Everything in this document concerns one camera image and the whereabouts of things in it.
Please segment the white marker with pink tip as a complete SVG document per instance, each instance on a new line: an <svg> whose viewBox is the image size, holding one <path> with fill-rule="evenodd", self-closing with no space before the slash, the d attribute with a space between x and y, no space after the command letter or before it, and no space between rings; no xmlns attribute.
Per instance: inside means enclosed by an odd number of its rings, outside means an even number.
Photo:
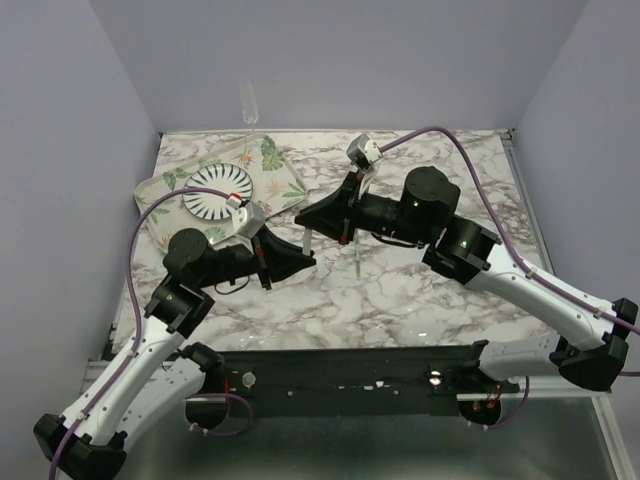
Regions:
<svg viewBox="0 0 640 480"><path fill-rule="evenodd" d="M306 228L304 231L303 242L302 242L302 250L305 256L311 255L311 237L312 237L312 230L310 228Z"/></svg>

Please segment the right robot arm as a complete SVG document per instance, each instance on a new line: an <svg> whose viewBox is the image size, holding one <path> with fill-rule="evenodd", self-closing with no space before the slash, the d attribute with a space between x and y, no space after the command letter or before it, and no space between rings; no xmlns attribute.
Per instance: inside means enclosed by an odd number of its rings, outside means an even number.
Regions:
<svg viewBox="0 0 640 480"><path fill-rule="evenodd" d="M598 299L518 258L498 235L456 215L460 190L434 167L411 170L398 200L363 193L360 183L359 174L348 173L295 223L341 244L363 230L385 243L422 249L433 272L494 294L552 328L539 337L480 343L478 357L459 370L467 389L480 392L510 377L558 375L605 392L621 375L629 349L624 327L638 312L633 302Z"/></svg>

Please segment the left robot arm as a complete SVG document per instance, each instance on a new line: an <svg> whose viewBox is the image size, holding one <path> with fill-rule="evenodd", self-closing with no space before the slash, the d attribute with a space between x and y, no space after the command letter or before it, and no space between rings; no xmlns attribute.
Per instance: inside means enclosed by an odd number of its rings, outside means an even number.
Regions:
<svg viewBox="0 0 640 480"><path fill-rule="evenodd" d="M134 308L133 336L96 381L61 414L34 427L50 461L49 476L112 479L136 441L189 396L214 393L222 380L220 356L193 344L161 380L154 374L193 333L214 305L205 288L255 275L265 289L315 265L308 242L291 244L260 227L247 245L216 250L197 229L169 243L167 274L145 307Z"/></svg>

